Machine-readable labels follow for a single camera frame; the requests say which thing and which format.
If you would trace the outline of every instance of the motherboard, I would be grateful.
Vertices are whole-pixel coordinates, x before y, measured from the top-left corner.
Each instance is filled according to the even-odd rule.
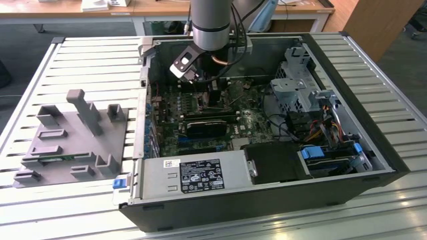
[[[161,156],[239,150],[275,140],[262,110],[266,85],[250,78],[227,81],[225,90],[185,92],[182,86],[153,88]]]

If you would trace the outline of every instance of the barcode sticker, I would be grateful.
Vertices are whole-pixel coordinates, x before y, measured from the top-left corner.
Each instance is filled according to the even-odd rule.
[[[165,168],[177,168],[181,166],[181,159],[171,159],[171,160],[165,160],[163,161],[163,167]]]

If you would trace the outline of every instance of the metal bracket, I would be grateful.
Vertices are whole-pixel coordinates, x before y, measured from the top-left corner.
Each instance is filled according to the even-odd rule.
[[[138,45],[138,51],[139,51],[139,63],[145,62],[145,58],[154,55],[157,53],[157,45],[154,44],[154,38],[153,37],[143,37],[142,42]]]

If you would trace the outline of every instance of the white object on desk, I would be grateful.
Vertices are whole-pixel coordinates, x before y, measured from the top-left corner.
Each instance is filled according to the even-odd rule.
[[[82,0],[82,12],[109,10],[107,0]]]
[[[131,0],[109,0],[109,4],[115,7],[127,7]]]
[[[291,3],[295,3],[295,2],[301,2],[302,0],[279,0],[279,5],[283,5],[283,4],[291,4]]]

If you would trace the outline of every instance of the blue latch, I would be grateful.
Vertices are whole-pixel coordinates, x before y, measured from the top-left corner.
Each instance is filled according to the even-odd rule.
[[[358,153],[362,153],[363,149],[359,143],[354,144],[354,149],[357,150]]]
[[[305,159],[321,158],[326,156],[322,147],[319,146],[309,146],[301,151],[301,153]]]
[[[125,189],[127,187],[127,179],[119,178],[113,182],[113,189]]]

